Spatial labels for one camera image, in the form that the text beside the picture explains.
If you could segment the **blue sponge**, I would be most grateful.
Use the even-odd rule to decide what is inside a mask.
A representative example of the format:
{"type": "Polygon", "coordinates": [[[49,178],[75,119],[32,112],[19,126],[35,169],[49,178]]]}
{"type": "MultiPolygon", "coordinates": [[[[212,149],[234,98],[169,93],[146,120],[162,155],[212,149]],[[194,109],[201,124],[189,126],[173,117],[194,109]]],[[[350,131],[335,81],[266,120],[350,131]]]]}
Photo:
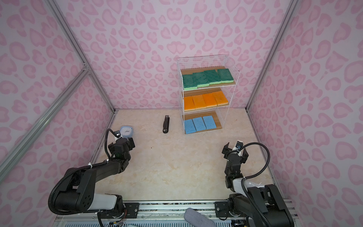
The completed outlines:
{"type": "Polygon", "coordinates": [[[207,129],[202,117],[193,118],[192,121],[196,131],[204,131],[207,129]]]}
{"type": "Polygon", "coordinates": [[[210,116],[203,116],[202,119],[204,121],[204,124],[205,124],[205,127],[206,127],[207,130],[212,130],[212,129],[217,128],[213,116],[211,116],[211,115],[210,116]]]}
{"type": "Polygon", "coordinates": [[[196,132],[195,125],[192,119],[188,119],[184,121],[184,129],[186,134],[192,134],[196,132]]]}

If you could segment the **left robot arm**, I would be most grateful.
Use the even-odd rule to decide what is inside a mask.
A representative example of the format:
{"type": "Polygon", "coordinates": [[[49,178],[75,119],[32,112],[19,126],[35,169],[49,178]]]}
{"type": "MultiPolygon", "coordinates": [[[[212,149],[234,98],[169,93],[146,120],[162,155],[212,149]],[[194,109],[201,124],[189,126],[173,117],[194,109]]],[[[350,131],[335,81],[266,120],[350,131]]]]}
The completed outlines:
{"type": "Polygon", "coordinates": [[[101,212],[109,217],[125,215],[122,196],[97,194],[97,182],[124,172],[131,160],[130,151],[135,148],[133,138],[107,129],[116,136],[116,142],[106,143],[107,160],[70,168],[54,186],[48,198],[48,208],[56,215],[73,215],[86,212],[101,212]]]}

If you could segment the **orange sponge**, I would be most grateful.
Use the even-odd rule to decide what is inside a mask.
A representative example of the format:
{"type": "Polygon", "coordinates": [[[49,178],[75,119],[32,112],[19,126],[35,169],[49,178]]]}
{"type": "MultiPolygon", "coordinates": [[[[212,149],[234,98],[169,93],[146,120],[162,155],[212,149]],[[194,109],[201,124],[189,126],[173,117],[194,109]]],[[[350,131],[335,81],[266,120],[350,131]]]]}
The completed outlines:
{"type": "Polygon", "coordinates": [[[218,107],[226,106],[229,104],[227,98],[225,97],[225,95],[222,91],[213,92],[212,95],[213,95],[218,107]]]}
{"type": "Polygon", "coordinates": [[[212,93],[203,94],[203,100],[205,102],[206,108],[217,107],[217,101],[212,93]]]}
{"type": "Polygon", "coordinates": [[[195,110],[195,104],[193,101],[193,97],[185,96],[184,97],[184,111],[188,112],[188,111],[194,111],[194,110],[195,110]]]}
{"type": "Polygon", "coordinates": [[[192,96],[192,99],[194,102],[195,110],[201,110],[207,108],[203,95],[192,96]]]}

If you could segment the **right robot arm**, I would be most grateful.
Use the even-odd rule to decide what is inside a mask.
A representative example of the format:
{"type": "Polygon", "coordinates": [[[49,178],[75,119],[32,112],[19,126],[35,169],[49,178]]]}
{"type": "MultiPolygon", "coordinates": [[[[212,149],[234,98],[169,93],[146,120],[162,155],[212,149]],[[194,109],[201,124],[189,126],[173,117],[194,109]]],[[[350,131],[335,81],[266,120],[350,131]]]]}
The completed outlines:
{"type": "Polygon", "coordinates": [[[233,148],[226,144],[222,154],[226,159],[226,187],[233,192],[227,199],[228,212],[231,215],[244,215],[247,225],[252,220],[256,227],[293,227],[293,217],[278,187],[274,184],[257,185],[251,181],[267,169],[271,158],[268,148],[259,142],[244,144],[237,141],[233,148]],[[244,176],[241,165],[245,164],[249,157],[247,148],[253,145],[265,149],[266,163],[257,173],[244,176]]]}

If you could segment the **green sponge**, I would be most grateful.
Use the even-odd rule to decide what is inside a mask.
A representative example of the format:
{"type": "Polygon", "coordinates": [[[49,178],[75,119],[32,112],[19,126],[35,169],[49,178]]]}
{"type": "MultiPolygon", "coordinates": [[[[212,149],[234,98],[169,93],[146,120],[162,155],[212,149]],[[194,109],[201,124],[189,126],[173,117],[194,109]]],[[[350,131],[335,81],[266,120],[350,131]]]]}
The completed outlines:
{"type": "Polygon", "coordinates": [[[204,72],[193,73],[192,76],[197,88],[208,87],[210,85],[210,82],[204,72]]]}
{"type": "Polygon", "coordinates": [[[194,76],[192,74],[183,75],[183,90],[195,90],[198,88],[197,83],[194,80],[194,76]]]}
{"type": "Polygon", "coordinates": [[[204,71],[210,85],[221,84],[222,79],[216,70],[204,71]]]}
{"type": "Polygon", "coordinates": [[[220,83],[233,83],[234,78],[229,69],[218,69],[217,73],[220,77],[220,83]]]}

